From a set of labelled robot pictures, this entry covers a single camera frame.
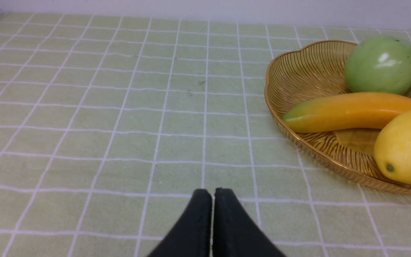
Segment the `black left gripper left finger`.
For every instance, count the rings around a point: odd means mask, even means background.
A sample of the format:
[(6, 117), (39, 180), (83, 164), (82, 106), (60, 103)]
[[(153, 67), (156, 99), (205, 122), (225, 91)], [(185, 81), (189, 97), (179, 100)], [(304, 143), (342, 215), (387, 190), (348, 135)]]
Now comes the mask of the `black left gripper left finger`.
[(178, 221), (148, 256), (208, 257), (211, 223), (212, 197), (206, 189), (196, 189)]

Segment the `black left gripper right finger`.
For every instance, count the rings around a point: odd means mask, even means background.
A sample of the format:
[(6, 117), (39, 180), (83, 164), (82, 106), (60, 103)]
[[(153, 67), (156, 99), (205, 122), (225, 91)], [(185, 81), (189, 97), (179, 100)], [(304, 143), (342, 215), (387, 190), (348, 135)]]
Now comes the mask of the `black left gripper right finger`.
[(230, 188), (215, 189), (214, 257), (284, 257), (259, 229)]

